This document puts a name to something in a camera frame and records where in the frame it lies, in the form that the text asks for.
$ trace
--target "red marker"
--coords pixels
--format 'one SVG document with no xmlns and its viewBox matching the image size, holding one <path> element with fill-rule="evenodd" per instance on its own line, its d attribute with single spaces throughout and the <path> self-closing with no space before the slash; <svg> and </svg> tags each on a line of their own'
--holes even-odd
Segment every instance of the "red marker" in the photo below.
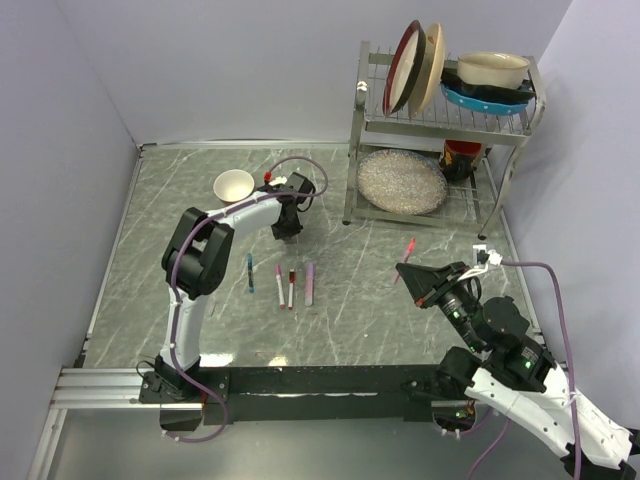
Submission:
<svg viewBox="0 0 640 480">
<path fill-rule="evenodd" d="M 289 270 L 289 310 L 293 310 L 293 282 L 296 281 L 296 271 Z"/>
<path fill-rule="evenodd" d="M 413 249 L 415 248 L 415 246 L 416 246 L 416 239 L 412 238 L 411 242 L 409 242 L 409 246 L 404 251 L 404 255 L 402 256 L 402 260 L 400 260 L 400 263 L 407 263 L 407 260 L 409 260 L 409 257 L 413 253 Z M 396 271 L 396 273 L 393 275 L 393 284 L 394 285 L 396 283 L 398 283 L 398 279 L 399 278 L 400 278 L 400 274 Z"/>
</svg>

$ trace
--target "beige plate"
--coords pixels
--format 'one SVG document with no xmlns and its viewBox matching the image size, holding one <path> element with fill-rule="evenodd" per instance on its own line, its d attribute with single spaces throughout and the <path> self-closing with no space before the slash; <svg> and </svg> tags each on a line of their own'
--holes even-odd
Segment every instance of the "beige plate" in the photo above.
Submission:
<svg viewBox="0 0 640 480">
<path fill-rule="evenodd" d="M 424 49 L 424 60 L 418 75 L 416 85 L 409 97 L 409 117 L 417 117 L 427 105 L 433 101 L 440 77 L 444 68 L 444 59 L 447 47 L 444 42 L 442 26 L 439 23 L 432 23 L 425 31 L 427 37 L 426 48 Z"/>
</svg>

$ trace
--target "pen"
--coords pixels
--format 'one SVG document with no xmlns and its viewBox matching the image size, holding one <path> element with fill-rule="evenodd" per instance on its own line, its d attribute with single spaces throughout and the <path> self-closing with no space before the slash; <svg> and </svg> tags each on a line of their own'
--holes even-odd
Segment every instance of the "pen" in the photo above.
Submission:
<svg viewBox="0 0 640 480">
<path fill-rule="evenodd" d="M 249 293 L 253 293 L 253 257 L 247 253 L 247 274 L 249 275 Z"/>
<path fill-rule="evenodd" d="M 409 257 L 411 256 L 411 253 L 413 252 L 413 249 L 416 246 L 416 239 L 412 238 L 411 242 L 409 242 L 409 246 L 407 247 L 407 249 L 404 252 L 404 255 L 402 256 L 402 260 L 400 260 L 400 263 L 407 263 L 407 260 L 409 260 Z M 398 279 L 400 278 L 400 274 L 398 272 L 393 274 L 393 284 L 395 285 L 396 283 L 398 283 Z"/>
<path fill-rule="evenodd" d="M 307 307 L 313 305 L 313 277 L 316 275 L 316 266 L 313 263 L 307 264 L 307 285 L 304 292 L 304 304 Z"/>
<path fill-rule="evenodd" d="M 293 310 L 293 282 L 296 280 L 296 271 L 289 270 L 289 310 Z"/>
<path fill-rule="evenodd" d="M 276 265 L 276 283 L 278 284 L 278 300 L 280 300 L 280 308 L 284 308 L 284 290 L 282 290 L 282 270 L 280 270 L 280 265 Z"/>
</svg>

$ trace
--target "table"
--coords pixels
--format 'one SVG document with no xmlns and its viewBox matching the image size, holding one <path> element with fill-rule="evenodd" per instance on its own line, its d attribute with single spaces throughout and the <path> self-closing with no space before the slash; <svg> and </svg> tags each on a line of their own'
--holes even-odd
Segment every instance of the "table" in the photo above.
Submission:
<svg viewBox="0 0 640 480">
<path fill-rule="evenodd" d="M 189 207 L 219 208 L 215 178 L 241 168 L 261 178 L 278 159 L 312 156 L 327 170 L 330 187 L 301 214 L 304 230 L 290 242 L 270 229 L 234 242 L 225 279 L 212 295 L 200 337 L 202 365 L 356 365 L 438 363 L 463 345 L 437 309 L 420 310 L 402 284 L 391 284 L 394 265 L 411 238 L 412 263 L 444 266 L 471 261 L 474 234 L 379 220 L 342 225 L 348 168 L 347 148 L 188 149 L 155 147 L 142 152 L 117 247 L 90 329 L 85 367 L 132 367 L 159 352 L 167 326 L 169 296 L 160 259 Z M 299 171 L 316 184 L 319 173 L 302 162 L 280 171 Z M 488 172 L 477 172 L 481 207 L 493 205 Z M 510 258 L 502 225 L 491 242 Z M 247 287 L 246 257 L 253 255 L 255 293 Z M 304 271 L 316 264 L 315 298 L 304 306 Z M 295 308 L 281 310 L 275 265 L 295 268 Z M 509 295 L 523 315 L 527 307 L 515 269 L 498 269 L 483 281 L 483 297 Z"/>
</svg>

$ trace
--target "wire rack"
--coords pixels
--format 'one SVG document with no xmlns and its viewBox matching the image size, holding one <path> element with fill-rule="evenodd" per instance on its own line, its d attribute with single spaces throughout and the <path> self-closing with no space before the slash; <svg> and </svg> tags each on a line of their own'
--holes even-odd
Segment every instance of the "wire rack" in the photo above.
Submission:
<svg viewBox="0 0 640 480">
<path fill-rule="evenodd" d="M 381 52 L 380 48 L 371 52 L 369 42 L 362 42 L 349 142 L 349 175 L 343 223 L 349 224 L 352 217 L 357 216 L 463 228 L 476 231 L 481 238 L 484 237 L 506 200 L 517 160 L 540 122 L 546 105 L 544 87 L 535 59 L 527 58 L 531 62 L 528 81 L 536 96 L 522 112 L 505 116 L 473 112 L 448 102 L 438 88 L 435 99 L 417 118 L 409 118 L 407 106 L 387 117 L 382 112 L 382 97 L 393 53 L 391 50 Z M 456 69 L 457 62 L 447 60 L 445 67 Z M 394 137 L 387 143 L 377 139 L 373 145 L 361 141 L 363 132 L 389 134 Z M 438 138 L 478 142 L 485 147 L 514 147 L 498 196 L 495 199 L 492 195 L 490 198 L 486 198 L 486 195 L 483 197 L 483 189 L 478 189 L 476 175 L 472 175 L 462 185 L 449 185 L 447 202 L 441 209 L 429 215 L 394 214 L 371 205 L 356 188 L 358 160 L 380 147 L 398 148 L 396 135 L 407 137 L 407 145 L 415 145 L 416 139 Z M 433 155 L 433 152 L 419 153 Z M 483 166 L 488 168 L 486 160 L 483 161 Z"/>
</svg>

